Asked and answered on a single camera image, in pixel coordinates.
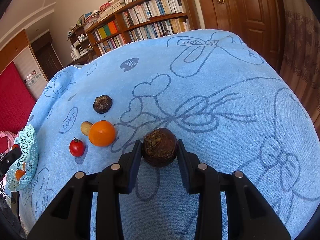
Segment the brass doorknob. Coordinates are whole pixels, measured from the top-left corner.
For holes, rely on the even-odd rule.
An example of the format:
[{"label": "brass doorknob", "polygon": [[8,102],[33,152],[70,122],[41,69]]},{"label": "brass doorknob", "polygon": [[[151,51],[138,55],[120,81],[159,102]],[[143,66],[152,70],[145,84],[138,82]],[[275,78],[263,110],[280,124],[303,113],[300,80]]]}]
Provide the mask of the brass doorknob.
[{"label": "brass doorknob", "polygon": [[219,4],[224,4],[224,0],[217,0]]}]

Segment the brown patterned curtain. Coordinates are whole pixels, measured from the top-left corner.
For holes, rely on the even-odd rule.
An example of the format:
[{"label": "brown patterned curtain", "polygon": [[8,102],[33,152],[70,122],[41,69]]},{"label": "brown patterned curtain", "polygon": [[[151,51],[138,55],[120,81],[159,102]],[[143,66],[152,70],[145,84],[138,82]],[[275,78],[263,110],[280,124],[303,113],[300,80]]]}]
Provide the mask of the brown patterned curtain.
[{"label": "brown patterned curtain", "polygon": [[280,76],[308,111],[320,137],[320,24],[305,0],[284,0],[284,9]]}]

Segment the brown water chestnut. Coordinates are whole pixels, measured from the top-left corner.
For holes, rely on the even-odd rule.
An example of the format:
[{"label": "brown water chestnut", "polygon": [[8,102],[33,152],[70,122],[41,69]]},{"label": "brown water chestnut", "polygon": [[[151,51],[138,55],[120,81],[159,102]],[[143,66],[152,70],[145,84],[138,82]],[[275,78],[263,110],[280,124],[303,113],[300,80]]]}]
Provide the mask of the brown water chestnut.
[{"label": "brown water chestnut", "polygon": [[112,106],[112,99],[110,96],[103,95],[98,98],[93,103],[93,109],[98,114],[104,114],[109,111]]},{"label": "brown water chestnut", "polygon": [[178,142],[167,128],[159,128],[148,133],[142,143],[142,156],[153,167],[169,165],[177,155]]}]

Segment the perforated plastic basket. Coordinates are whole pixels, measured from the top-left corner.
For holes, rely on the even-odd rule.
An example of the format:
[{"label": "perforated plastic basket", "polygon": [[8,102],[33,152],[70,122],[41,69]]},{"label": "perforated plastic basket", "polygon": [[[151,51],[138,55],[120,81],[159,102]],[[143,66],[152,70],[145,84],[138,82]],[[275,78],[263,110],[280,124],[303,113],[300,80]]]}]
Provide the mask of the perforated plastic basket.
[{"label": "perforated plastic basket", "polygon": [[[9,190],[19,191],[29,185],[38,166],[38,141],[32,125],[26,126],[23,131],[20,131],[14,143],[20,146],[21,157],[11,165],[7,172],[6,180],[9,183]],[[23,170],[23,163],[26,163],[26,173],[21,177],[20,181],[18,181],[15,174],[18,169]]]}]

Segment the silver screw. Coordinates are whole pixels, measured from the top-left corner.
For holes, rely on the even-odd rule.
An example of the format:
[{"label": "silver screw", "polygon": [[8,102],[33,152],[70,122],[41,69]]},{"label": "silver screw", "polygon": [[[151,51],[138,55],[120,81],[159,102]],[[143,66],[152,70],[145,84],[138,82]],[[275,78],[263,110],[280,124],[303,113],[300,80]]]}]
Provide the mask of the silver screw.
[{"label": "silver screw", "polygon": [[235,176],[237,178],[242,178],[243,177],[243,173],[241,171],[235,171]]},{"label": "silver screw", "polygon": [[201,170],[206,170],[208,168],[208,166],[205,163],[199,163],[198,164],[198,168],[201,169]]},{"label": "silver screw", "polygon": [[118,163],[112,164],[112,165],[111,165],[111,169],[112,169],[113,171],[119,170],[119,169],[120,169],[120,164],[118,164]]},{"label": "silver screw", "polygon": [[83,176],[84,176],[84,173],[82,171],[77,172],[76,175],[75,175],[75,177],[77,179],[81,179],[81,178],[83,178]]}]

